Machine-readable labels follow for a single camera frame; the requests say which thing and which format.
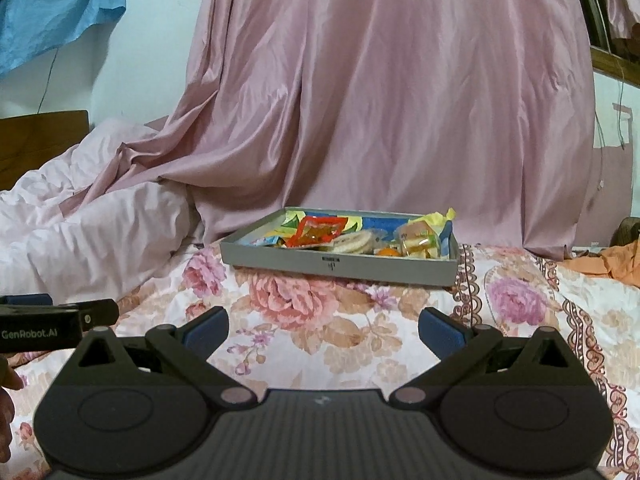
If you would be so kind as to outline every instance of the floral bed sheet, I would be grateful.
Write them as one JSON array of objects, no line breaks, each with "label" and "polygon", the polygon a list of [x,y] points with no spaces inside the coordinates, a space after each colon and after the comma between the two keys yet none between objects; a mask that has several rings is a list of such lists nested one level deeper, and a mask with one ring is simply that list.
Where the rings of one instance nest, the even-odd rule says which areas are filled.
[{"label": "floral bed sheet", "polygon": [[[115,330],[141,335],[161,323],[182,325],[214,305],[230,316],[230,335],[210,362],[263,394],[267,387],[356,389],[388,394],[438,361],[420,342],[425,306],[506,335],[559,329],[610,405],[615,431],[600,471],[638,480],[640,290],[591,279],[524,250],[463,246],[455,286],[348,282],[233,269],[218,244],[176,254],[156,277],[120,301]],[[39,480],[48,466],[33,434],[37,403],[70,351],[20,354],[27,386],[13,392],[16,417],[5,480]]]}]

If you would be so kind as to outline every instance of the wooden headboard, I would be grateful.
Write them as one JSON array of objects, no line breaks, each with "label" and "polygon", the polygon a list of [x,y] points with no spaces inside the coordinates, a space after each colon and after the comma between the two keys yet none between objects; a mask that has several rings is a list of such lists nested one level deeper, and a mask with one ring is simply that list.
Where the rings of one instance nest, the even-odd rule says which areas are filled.
[{"label": "wooden headboard", "polygon": [[0,119],[0,190],[66,152],[89,133],[86,110]]}]

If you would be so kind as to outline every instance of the red snack package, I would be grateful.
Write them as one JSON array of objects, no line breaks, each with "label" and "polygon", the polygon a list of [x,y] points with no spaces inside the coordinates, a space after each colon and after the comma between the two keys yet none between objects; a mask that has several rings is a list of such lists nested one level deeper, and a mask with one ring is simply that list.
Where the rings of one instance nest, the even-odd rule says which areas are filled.
[{"label": "red snack package", "polygon": [[347,218],[335,216],[305,216],[298,225],[298,230],[285,245],[288,248],[318,247],[330,244],[342,233]]}]

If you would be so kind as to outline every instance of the gray tray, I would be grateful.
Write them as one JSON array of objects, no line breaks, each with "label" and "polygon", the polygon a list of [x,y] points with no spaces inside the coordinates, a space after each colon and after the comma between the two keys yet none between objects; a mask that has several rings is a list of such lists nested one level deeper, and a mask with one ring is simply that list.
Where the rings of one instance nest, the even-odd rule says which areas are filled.
[{"label": "gray tray", "polygon": [[404,283],[409,285],[452,286],[458,273],[460,248],[454,235],[449,239],[449,260],[422,260],[367,254],[330,254],[302,249],[258,247],[248,245],[279,227],[288,210],[333,216],[401,218],[411,220],[420,215],[370,211],[340,211],[287,207],[253,224],[239,229],[220,242],[222,261],[235,267],[280,270],[316,276],[333,276],[368,282]]}]

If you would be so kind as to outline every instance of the orange cloth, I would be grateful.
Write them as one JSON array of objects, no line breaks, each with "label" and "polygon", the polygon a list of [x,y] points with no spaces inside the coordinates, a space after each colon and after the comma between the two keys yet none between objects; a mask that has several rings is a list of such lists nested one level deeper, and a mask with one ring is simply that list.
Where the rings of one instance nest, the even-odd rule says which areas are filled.
[{"label": "orange cloth", "polygon": [[560,264],[594,278],[613,278],[627,285],[640,286],[640,244],[604,249],[597,258],[582,256]]}]

